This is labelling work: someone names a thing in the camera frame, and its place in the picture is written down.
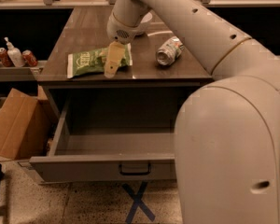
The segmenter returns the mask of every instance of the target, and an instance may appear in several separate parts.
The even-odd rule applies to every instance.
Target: brown box
[[[49,120],[51,121],[51,123],[57,124],[58,118],[55,115],[55,113],[49,103],[48,97],[45,94],[45,92],[41,86],[38,86],[38,89],[37,89],[37,99],[38,99],[38,102],[43,107],[43,109],[44,109],[46,115],[48,116]]]
[[[51,123],[36,98],[12,89],[0,110],[0,156],[43,155]]]

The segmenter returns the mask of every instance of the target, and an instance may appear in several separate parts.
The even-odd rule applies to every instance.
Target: blue tape
[[[133,205],[131,207],[131,210],[125,220],[127,224],[131,224],[134,218],[134,215],[136,214],[137,208],[140,207],[141,210],[147,215],[150,221],[154,221],[155,215],[151,212],[151,210],[143,203],[142,197],[143,194],[147,188],[147,182],[142,182],[140,189],[138,190],[137,194],[133,193],[133,190],[131,187],[127,184],[123,184],[122,187],[128,192],[130,197],[133,199]]]

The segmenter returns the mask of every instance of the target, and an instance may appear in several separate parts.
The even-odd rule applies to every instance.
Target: green chip bag
[[[81,76],[87,73],[103,73],[108,48],[81,51],[68,55],[67,78]],[[124,56],[120,67],[132,65],[131,45],[125,45]]]

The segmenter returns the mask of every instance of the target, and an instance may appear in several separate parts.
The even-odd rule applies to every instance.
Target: drawer
[[[29,162],[44,182],[173,179],[175,118],[189,93],[70,90],[48,155]]]

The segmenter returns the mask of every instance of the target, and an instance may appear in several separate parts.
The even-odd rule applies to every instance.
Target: floor
[[[181,224],[175,180],[38,185],[0,157],[0,224]]]

